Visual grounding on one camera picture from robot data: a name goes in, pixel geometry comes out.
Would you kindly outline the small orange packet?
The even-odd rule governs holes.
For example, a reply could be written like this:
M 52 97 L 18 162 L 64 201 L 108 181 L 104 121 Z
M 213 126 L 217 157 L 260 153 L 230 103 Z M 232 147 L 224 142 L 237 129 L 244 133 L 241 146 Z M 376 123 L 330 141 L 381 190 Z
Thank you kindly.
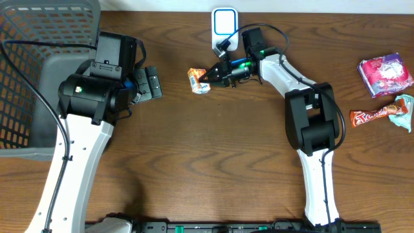
M 191 84 L 191 90 L 195 94 L 205 94 L 211 90 L 209 83 L 201 83 L 199 78 L 206 73 L 205 69 L 191 68 L 188 71 L 188 78 Z

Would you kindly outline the red orange snack bar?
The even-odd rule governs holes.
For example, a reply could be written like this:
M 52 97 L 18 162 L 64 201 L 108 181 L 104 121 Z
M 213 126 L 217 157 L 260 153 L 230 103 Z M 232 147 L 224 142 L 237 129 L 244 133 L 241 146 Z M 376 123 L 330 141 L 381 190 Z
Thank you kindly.
M 393 103 L 374 111 L 351 110 L 349 117 L 353 128 L 389 115 L 403 115 L 408 113 L 408 105 L 403 99 L 395 100 Z

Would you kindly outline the purple pink pad package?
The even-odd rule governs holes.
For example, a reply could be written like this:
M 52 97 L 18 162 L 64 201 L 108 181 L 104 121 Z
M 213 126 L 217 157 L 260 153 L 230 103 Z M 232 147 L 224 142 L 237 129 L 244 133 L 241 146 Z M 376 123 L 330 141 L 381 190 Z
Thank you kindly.
M 397 52 L 362 60 L 357 71 L 372 98 L 395 94 L 413 85 L 413 77 Z

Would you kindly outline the teal snack wrapper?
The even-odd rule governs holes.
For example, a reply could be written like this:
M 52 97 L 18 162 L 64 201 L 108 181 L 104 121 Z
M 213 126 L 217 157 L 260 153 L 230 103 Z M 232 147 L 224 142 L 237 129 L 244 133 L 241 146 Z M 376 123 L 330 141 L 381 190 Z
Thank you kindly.
M 398 127 L 403 127 L 408 130 L 408 133 L 411 133 L 411 117 L 413 114 L 413 97 L 408 94 L 402 94 L 396 97 L 396 100 L 403 100 L 408 112 L 398 115 L 389 115 L 389 120 Z

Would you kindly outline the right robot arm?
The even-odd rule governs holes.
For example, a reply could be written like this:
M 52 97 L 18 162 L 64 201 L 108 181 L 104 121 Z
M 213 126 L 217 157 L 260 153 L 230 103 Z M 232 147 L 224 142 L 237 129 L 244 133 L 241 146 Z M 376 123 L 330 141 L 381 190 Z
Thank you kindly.
M 285 131 L 297 151 L 305 181 L 305 216 L 314 229 L 338 220 L 334 202 L 332 159 L 343 116 L 328 83 L 317 84 L 297 71 L 285 51 L 268 47 L 260 28 L 242 34 L 246 57 L 232 61 L 227 49 L 231 35 L 214 36 L 212 49 L 219 59 L 200 77 L 202 83 L 235 87 L 251 76 L 271 84 L 285 99 Z

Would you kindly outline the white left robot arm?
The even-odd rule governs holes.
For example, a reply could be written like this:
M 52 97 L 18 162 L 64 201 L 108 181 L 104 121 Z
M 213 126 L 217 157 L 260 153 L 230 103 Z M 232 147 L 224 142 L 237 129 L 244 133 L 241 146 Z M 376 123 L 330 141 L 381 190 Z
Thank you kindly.
M 123 68 L 90 61 L 61 82 L 56 146 L 36 213 L 27 232 L 85 232 L 85 217 L 100 157 L 119 113 L 160 97 L 154 66 Z

